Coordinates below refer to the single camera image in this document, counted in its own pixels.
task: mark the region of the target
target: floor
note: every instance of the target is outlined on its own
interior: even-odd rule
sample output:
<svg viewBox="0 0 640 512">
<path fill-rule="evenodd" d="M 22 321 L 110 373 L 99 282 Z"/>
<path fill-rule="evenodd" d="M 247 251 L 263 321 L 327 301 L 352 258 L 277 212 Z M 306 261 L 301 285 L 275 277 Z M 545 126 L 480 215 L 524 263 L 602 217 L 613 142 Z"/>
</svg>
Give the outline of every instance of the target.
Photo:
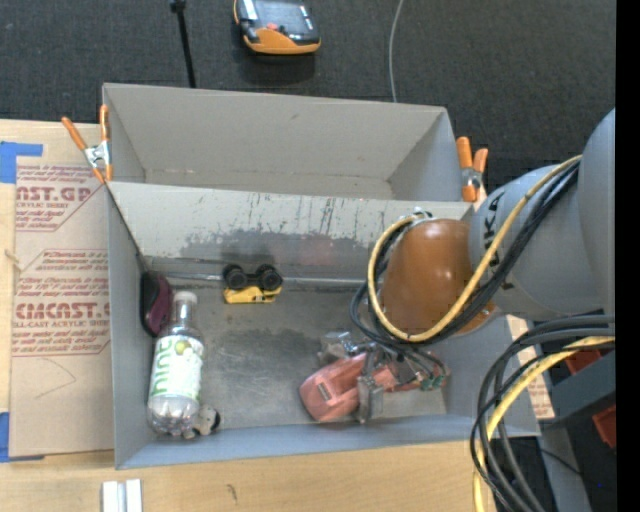
<svg viewBox="0 0 640 512">
<path fill-rule="evenodd" d="M 0 1 L 0 116 L 93 123 L 105 82 L 189 87 L 170 4 Z M 248 51 L 231 0 L 187 2 L 196 86 L 445 106 L 456 136 L 489 148 L 489 192 L 580 153 L 616 107 L 615 0 L 309 5 L 321 48 L 273 59 Z M 590 420 L 570 434 L 592 510 L 617 510 L 617 450 Z M 544 493 L 532 446 L 520 454 Z"/>
</svg>

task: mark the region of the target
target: white cable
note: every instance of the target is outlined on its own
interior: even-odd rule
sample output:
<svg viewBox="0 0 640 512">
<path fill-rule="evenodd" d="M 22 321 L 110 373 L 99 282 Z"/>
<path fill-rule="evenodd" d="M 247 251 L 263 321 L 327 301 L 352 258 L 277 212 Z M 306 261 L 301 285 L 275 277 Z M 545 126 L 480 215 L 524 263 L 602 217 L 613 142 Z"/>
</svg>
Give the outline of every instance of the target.
<svg viewBox="0 0 640 512">
<path fill-rule="evenodd" d="M 400 11 L 402 10 L 403 3 L 404 0 L 400 0 L 398 2 L 396 15 L 394 16 L 393 24 L 391 25 L 391 34 L 389 35 L 389 81 L 391 83 L 391 97 L 393 98 L 394 103 L 397 103 L 398 99 L 396 98 L 396 85 L 395 79 L 393 78 L 393 38 L 396 33 L 396 25 L 398 24 L 398 18 L 400 17 Z"/>
</svg>

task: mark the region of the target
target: bottle label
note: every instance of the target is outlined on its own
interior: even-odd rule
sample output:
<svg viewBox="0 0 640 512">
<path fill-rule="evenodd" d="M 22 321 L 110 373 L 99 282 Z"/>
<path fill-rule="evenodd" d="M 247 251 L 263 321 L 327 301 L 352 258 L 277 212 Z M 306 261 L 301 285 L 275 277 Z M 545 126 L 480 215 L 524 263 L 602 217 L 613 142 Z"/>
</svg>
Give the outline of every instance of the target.
<svg viewBox="0 0 640 512">
<path fill-rule="evenodd" d="M 156 342 L 149 398 L 180 395 L 200 401 L 202 342 L 190 336 L 171 335 Z"/>
</svg>

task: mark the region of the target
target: orange device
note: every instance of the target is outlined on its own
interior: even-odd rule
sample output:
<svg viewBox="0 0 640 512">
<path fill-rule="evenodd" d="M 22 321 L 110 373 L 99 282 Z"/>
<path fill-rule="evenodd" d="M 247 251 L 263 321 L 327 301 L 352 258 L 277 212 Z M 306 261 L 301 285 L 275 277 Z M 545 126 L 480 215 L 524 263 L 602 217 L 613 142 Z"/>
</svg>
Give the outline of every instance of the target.
<svg viewBox="0 0 640 512">
<path fill-rule="evenodd" d="M 362 353 L 338 359 L 302 383 L 300 397 L 313 419 L 331 421 L 351 414 L 358 408 L 358 377 L 362 375 L 366 356 L 366 353 Z M 388 365 L 373 370 L 371 377 L 385 391 L 398 385 L 398 380 Z"/>
<path fill-rule="evenodd" d="M 256 53 L 300 55 L 320 48 L 318 26 L 302 0 L 234 0 L 233 18 Z"/>
</svg>

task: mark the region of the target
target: wire bundle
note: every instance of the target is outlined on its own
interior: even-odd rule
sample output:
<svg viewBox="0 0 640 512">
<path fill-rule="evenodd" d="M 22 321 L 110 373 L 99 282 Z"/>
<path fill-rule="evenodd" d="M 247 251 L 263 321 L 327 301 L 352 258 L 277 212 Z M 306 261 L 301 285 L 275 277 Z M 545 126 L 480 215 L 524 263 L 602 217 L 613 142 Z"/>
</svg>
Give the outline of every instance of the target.
<svg viewBox="0 0 640 512">
<path fill-rule="evenodd" d="M 492 365 L 480 388 L 477 419 L 470 437 L 471 454 L 476 467 L 474 503 L 477 510 L 483 510 L 480 488 L 483 479 L 507 510 L 544 512 L 518 467 L 503 417 L 518 395 L 538 375 L 578 351 L 602 349 L 612 346 L 614 342 L 613 315 L 590 314 L 562 318 L 540 324 L 520 336 Z M 546 354 L 530 360 L 505 378 L 509 361 L 520 351 L 532 346 Z M 517 487 L 507 480 L 492 449 L 491 439 L 496 430 Z"/>
<path fill-rule="evenodd" d="M 412 215 L 394 223 L 376 242 L 369 260 L 367 281 L 360 286 L 351 301 L 350 315 L 353 322 L 385 350 L 400 354 L 401 357 L 419 360 L 427 358 L 432 364 L 447 371 L 441 361 L 429 353 L 425 354 L 424 347 L 452 336 L 486 307 L 513 269 L 536 229 L 558 201 L 577 183 L 580 160 L 581 155 L 578 155 L 561 163 L 527 191 L 506 218 L 456 303 L 436 325 L 419 334 L 403 332 L 386 318 L 378 302 L 377 283 L 386 270 L 389 254 L 402 235 L 416 222 L 429 222 L 427 217 L 432 216 L 428 213 L 422 216 Z M 508 230 L 534 197 L 535 204 L 501 258 L 500 265 L 479 286 Z M 366 323 L 360 314 L 360 306 L 365 300 L 369 303 Z M 476 466 L 474 503 L 477 510 L 483 510 L 481 482 L 484 480 L 507 510 L 544 512 L 518 467 L 502 418 L 517 396 L 538 375 L 580 350 L 600 349 L 613 344 L 614 325 L 614 317 L 603 314 L 567 317 L 540 324 L 518 338 L 489 369 L 481 386 L 477 420 L 471 433 L 471 450 Z M 521 350 L 532 346 L 543 348 L 547 354 L 530 360 L 506 377 L 509 361 Z M 496 431 L 508 465 L 518 482 L 518 489 L 507 480 L 491 449 L 490 441 Z"/>
</svg>

